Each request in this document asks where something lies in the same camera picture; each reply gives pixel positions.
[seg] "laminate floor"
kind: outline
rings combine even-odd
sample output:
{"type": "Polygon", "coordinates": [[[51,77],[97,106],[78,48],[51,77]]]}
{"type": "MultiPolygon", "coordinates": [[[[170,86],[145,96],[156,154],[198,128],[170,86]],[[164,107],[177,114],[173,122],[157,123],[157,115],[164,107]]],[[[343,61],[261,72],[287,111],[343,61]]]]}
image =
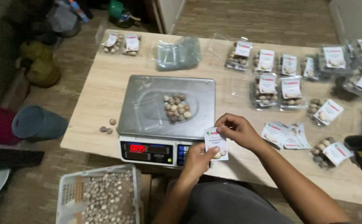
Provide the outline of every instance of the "laminate floor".
{"type": "MultiPolygon", "coordinates": [[[[59,83],[48,89],[32,87],[25,105],[37,104],[70,119],[97,50],[96,30],[106,16],[104,11],[93,10],[93,13],[95,18],[83,24],[76,37],[64,40],[55,52],[62,71],[59,83]]],[[[187,0],[174,33],[194,33],[208,38],[218,29],[232,38],[246,36],[253,42],[300,46],[337,43],[327,3],[323,0],[187,0]]],[[[131,30],[151,29],[133,27],[131,30]]],[[[62,175],[122,163],[118,159],[62,149],[60,142],[58,139],[34,145],[45,151],[44,160],[38,167],[14,173],[0,207],[0,224],[55,223],[62,175]]],[[[165,172],[167,176],[176,176],[178,172],[160,167],[138,167],[150,173],[165,172]]],[[[163,202],[166,182],[163,176],[153,179],[149,207],[152,217],[163,202]]],[[[254,187],[281,213],[301,223],[277,189],[254,187]]],[[[353,223],[362,224],[362,205],[339,203],[353,223]]]]}

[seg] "blue bucket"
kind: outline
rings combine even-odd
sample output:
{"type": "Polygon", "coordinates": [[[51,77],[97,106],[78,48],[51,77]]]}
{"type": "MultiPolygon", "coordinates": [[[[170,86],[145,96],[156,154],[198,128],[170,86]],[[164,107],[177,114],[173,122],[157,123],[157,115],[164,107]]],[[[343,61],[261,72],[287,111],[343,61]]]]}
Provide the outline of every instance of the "blue bucket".
{"type": "Polygon", "coordinates": [[[57,139],[64,135],[67,121],[44,108],[31,105],[20,110],[12,122],[15,136],[32,141],[57,139]]]}

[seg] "scale platform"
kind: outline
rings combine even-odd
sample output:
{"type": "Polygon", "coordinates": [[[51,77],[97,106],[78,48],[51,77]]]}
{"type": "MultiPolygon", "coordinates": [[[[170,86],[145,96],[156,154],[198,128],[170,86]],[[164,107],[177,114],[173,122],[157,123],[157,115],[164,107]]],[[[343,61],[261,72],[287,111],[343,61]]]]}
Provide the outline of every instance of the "scale platform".
{"type": "Polygon", "coordinates": [[[162,166],[183,166],[190,145],[204,140],[215,122],[213,79],[131,75],[119,125],[121,159],[162,166]],[[164,96],[186,95],[192,118],[170,123],[164,96]]]}

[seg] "wooden table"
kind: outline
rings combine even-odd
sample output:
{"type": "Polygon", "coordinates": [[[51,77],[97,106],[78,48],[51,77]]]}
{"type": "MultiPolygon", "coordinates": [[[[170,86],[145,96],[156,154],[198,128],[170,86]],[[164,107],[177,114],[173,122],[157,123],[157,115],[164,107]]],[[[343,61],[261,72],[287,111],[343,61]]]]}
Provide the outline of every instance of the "wooden table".
{"type": "MultiPolygon", "coordinates": [[[[114,131],[113,134],[106,135],[99,132],[99,128],[110,126],[108,121],[111,118],[119,119],[128,78],[132,74],[214,79],[216,80],[216,118],[226,112],[244,116],[259,133],[268,121],[280,121],[285,124],[305,122],[306,135],[313,146],[321,138],[327,136],[333,136],[336,140],[342,141],[344,137],[359,131],[362,100],[346,102],[335,99],[345,108],[345,111],[330,126],[323,129],[318,129],[309,122],[305,118],[305,111],[287,113],[254,109],[249,98],[246,97],[248,82],[253,80],[251,71],[236,73],[223,67],[224,57],[232,46],[232,42],[215,42],[214,52],[223,56],[221,58],[207,50],[210,39],[200,38],[202,60],[196,69],[158,72],[154,61],[149,60],[152,57],[150,52],[153,43],[158,40],[173,43],[180,37],[156,33],[141,34],[140,54],[136,57],[96,54],[61,147],[119,158],[117,133],[114,131]]],[[[253,52],[263,48],[296,55],[299,59],[302,59],[305,54],[313,54],[318,50],[309,47],[259,43],[254,43],[253,47],[253,52]]],[[[331,83],[306,82],[305,94],[308,99],[327,98],[330,97],[332,85],[331,83]]],[[[233,141],[228,141],[228,147],[229,160],[215,162],[213,168],[206,172],[207,175],[276,187],[252,152],[243,149],[233,141]]],[[[362,171],[350,161],[344,161],[333,170],[324,171],[312,161],[307,150],[281,150],[279,153],[334,199],[362,204],[362,171]]]]}

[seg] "scale display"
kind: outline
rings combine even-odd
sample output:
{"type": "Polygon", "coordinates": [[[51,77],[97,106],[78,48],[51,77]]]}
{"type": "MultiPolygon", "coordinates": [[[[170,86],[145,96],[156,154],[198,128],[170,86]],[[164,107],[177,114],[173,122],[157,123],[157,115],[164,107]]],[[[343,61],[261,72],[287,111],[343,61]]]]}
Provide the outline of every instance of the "scale display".
{"type": "Polygon", "coordinates": [[[120,141],[120,147],[126,160],[173,164],[173,145],[120,141]]]}

